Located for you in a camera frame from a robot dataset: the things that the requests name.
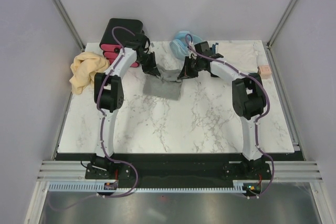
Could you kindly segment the yellow t shirt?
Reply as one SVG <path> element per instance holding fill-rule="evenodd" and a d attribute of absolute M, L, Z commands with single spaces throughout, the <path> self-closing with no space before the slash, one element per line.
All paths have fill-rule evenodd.
<path fill-rule="evenodd" d="M 73 94 L 82 94 L 83 90 L 94 84 L 96 73 L 106 71 L 110 62 L 101 55 L 92 52 L 82 52 L 75 56 L 73 63 L 70 65 L 73 76 L 69 82 Z"/>

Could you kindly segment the black pink drawer box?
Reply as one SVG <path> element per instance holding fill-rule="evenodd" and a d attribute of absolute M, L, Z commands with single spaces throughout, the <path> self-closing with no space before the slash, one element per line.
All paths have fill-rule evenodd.
<path fill-rule="evenodd" d="M 124 27 L 133 34 L 143 32 L 143 23 L 140 20 L 111 18 L 108 21 L 99 44 L 100 49 L 103 51 L 103 56 L 109 61 L 110 65 L 116 60 L 119 55 L 119 51 L 121 50 L 121 46 L 112 35 L 112 29 L 117 26 Z M 133 38 L 131 33 L 123 29 L 114 30 L 114 35 L 123 46 L 128 40 Z"/>

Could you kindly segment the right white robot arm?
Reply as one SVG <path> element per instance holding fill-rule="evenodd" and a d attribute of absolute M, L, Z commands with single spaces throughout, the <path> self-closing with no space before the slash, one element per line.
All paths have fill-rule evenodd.
<path fill-rule="evenodd" d="M 259 144 L 258 125 L 260 119 L 269 112 L 269 98 L 258 73 L 245 73 L 230 64 L 224 56 L 213 53 L 208 42 L 193 45 L 187 41 L 190 55 L 185 57 L 180 80 L 198 77 L 200 71 L 230 82 L 232 105 L 239 116 L 243 133 L 242 160 L 239 164 L 224 165 L 227 173 L 236 173 L 245 178 L 258 178 L 268 169 Z"/>

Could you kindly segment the grey t shirt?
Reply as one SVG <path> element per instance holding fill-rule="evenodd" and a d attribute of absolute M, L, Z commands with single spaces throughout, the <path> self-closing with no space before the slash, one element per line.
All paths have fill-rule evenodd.
<path fill-rule="evenodd" d="M 178 79 L 180 69 L 168 70 L 158 65 L 160 76 L 147 75 L 143 94 L 178 101 L 181 96 L 182 80 Z"/>

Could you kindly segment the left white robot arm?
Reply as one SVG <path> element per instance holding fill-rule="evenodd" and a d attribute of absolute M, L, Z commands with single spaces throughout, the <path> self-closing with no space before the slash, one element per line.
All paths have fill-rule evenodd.
<path fill-rule="evenodd" d="M 86 179 L 113 179 L 120 161 L 110 161 L 114 155 L 114 129 L 117 114 L 124 102 L 122 78 L 133 63 L 142 71 L 155 77 L 161 74 L 156 66 L 155 53 L 149 52 L 150 40 L 136 34 L 124 43 L 114 63 L 104 72 L 95 74 L 94 102 L 102 113 L 99 118 L 100 133 L 95 154 L 86 169 Z"/>

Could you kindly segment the light blue headphones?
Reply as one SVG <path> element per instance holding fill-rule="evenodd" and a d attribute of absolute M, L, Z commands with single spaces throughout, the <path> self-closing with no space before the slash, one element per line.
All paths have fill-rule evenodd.
<path fill-rule="evenodd" d="M 171 49 L 173 55 L 178 60 L 181 60 L 181 61 L 184 61 L 185 57 L 189 56 L 187 43 L 185 41 L 185 36 L 187 34 L 192 35 L 194 44 L 198 44 L 198 43 L 201 43 L 201 42 L 204 41 L 201 37 L 199 37 L 195 34 L 192 34 L 190 31 L 187 31 L 187 30 L 179 31 L 175 35 L 174 39 L 170 42 L 170 49 Z"/>

